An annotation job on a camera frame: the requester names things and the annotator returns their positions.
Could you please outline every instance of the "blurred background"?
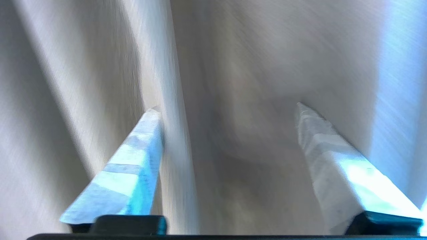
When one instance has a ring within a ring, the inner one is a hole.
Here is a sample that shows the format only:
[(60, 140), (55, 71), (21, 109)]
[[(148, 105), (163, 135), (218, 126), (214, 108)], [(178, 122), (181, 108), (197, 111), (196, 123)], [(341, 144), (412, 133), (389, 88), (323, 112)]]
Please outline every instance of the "blurred background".
[(299, 101), (427, 197), (423, 0), (5, 0), (0, 18), (2, 239), (68, 231), (59, 216), (158, 105), (173, 233), (326, 233)]

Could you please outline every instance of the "gray fabric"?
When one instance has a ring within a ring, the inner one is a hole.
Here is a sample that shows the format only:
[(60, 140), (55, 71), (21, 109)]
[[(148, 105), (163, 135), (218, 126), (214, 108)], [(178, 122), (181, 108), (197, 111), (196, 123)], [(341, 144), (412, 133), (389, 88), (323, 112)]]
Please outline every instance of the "gray fabric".
[[(156, 105), (172, 232), (324, 233), (299, 101), (417, 206), (426, 199), (423, 0), (0, 4), (3, 239), (68, 231), (60, 214)], [(258, 217), (240, 221), (235, 206)]]
[(168, 0), (0, 3), (1, 239), (68, 232), (61, 213), (156, 105), (163, 214), (171, 233), (196, 232), (170, 11)]

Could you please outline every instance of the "white curtain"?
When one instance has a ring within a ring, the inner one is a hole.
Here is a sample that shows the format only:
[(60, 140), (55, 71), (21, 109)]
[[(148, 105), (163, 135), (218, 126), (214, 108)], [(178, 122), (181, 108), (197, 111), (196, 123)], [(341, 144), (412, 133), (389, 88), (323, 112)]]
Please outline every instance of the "white curtain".
[(426, 16), (423, 0), (1, 1), (0, 237), (67, 231), (157, 105), (171, 233), (322, 233), (299, 101), (421, 207)]

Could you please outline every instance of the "curtain fold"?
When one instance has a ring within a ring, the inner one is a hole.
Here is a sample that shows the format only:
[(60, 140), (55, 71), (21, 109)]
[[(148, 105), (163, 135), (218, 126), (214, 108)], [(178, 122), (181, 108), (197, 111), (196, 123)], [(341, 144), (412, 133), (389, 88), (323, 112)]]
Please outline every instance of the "curtain fold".
[(0, 191), (9, 216), (0, 238), (67, 232), (62, 212), (154, 106), (165, 129), (163, 214), (171, 233), (196, 233), (169, 1), (0, 4)]
[(67, 231), (156, 106), (170, 233), (323, 233), (299, 101), (421, 207), (426, 16), (423, 0), (1, 1), (0, 238)]

